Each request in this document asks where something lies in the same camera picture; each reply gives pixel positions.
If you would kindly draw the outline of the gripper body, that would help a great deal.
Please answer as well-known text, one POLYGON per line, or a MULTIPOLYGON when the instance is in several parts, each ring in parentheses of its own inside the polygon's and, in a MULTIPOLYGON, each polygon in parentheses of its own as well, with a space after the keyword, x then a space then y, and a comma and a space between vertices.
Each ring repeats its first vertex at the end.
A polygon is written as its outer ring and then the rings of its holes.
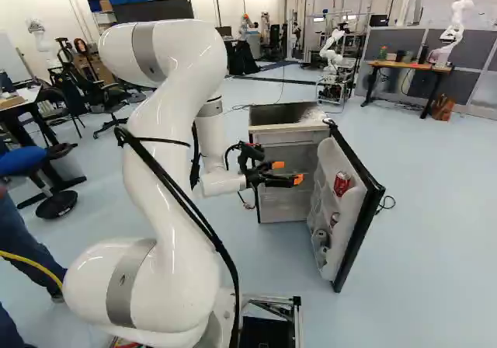
POLYGON ((269 163, 263 162, 259 165, 246 169, 243 174, 245 176, 245 185, 247 189, 255 189, 259 184, 264 183, 267 178, 264 175, 269 170, 269 163))

